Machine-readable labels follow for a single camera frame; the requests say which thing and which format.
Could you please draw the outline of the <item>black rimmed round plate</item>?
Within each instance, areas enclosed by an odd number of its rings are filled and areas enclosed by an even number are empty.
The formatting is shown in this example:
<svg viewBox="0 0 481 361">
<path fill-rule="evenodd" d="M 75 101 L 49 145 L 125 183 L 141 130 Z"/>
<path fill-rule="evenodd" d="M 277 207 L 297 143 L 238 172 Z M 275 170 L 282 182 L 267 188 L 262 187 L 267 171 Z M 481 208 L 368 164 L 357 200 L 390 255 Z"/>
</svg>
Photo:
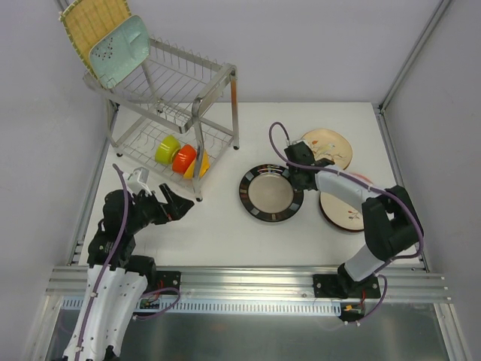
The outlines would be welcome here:
<svg viewBox="0 0 481 361">
<path fill-rule="evenodd" d="M 246 211 L 257 220 L 279 223 L 298 213 L 304 192 L 291 185 L 289 170 L 281 165 L 261 164 L 240 180 L 238 195 Z"/>
</svg>

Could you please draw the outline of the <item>light blue divided plate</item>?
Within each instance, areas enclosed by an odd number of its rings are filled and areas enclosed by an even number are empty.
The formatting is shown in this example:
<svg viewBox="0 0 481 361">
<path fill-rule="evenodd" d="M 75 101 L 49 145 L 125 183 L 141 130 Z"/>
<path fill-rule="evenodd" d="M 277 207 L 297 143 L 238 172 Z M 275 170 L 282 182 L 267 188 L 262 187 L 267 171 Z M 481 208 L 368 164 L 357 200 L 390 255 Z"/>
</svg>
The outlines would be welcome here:
<svg viewBox="0 0 481 361">
<path fill-rule="evenodd" d="M 104 36 L 89 52 L 100 84 L 113 89 L 150 55 L 150 37 L 144 21 L 133 15 Z"/>
</svg>

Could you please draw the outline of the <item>woven bamboo tray plate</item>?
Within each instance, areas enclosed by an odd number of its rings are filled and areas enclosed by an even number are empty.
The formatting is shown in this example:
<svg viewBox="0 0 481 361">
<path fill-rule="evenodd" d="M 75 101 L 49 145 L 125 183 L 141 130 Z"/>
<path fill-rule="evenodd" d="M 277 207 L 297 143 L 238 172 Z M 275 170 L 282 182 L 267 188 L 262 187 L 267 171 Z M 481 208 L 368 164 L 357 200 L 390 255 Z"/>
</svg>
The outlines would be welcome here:
<svg viewBox="0 0 481 361">
<path fill-rule="evenodd" d="M 94 78 L 90 50 L 131 15 L 126 0 L 76 0 L 60 12 L 59 21 L 68 39 Z"/>
</svg>

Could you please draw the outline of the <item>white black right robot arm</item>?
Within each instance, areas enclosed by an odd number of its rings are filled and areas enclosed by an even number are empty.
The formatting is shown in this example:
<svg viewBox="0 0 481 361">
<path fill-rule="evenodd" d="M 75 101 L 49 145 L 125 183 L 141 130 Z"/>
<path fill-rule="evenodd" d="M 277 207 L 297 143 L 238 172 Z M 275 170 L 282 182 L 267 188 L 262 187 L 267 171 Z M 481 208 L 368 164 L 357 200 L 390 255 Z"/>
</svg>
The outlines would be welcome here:
<svg viewBox="0 0 481 361">
<path fill-rule="evenodd" d="M 414 244 L 423 245 L 424 231 L 408 192 L 401 186 L 379 188 L 338 168 L 330 159 L 315 160 L 303 141 L 284 150 L 291 184 L 295 190 L 317 190 L 323 198 L 351 207 L 362 221 L 365 244 L 337 268 L 321 291 L 329 297 L 347 299 L 361 292 L 374 274 Z"/>
</svg>

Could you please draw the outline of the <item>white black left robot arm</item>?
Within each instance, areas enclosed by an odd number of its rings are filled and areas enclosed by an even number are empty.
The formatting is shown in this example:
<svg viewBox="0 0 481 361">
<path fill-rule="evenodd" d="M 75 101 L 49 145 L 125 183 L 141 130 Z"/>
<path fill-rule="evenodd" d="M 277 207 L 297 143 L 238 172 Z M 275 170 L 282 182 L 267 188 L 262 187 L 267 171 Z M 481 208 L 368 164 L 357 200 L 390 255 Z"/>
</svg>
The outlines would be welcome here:
<svg viewBox="0 0 481 361">
<path fill-rule="evenodd" d="M 167 184 L 159 202 L 145 189 L 114 190 L 104 197 L 103 217 L 88 247 L 83 303 L 63 360 L 118 360 L 136 304 L 158 283 L 155 260 L 133 253 L 135 235 L 149 225 L 180 220 L 193 207 Z"/>
</svg>

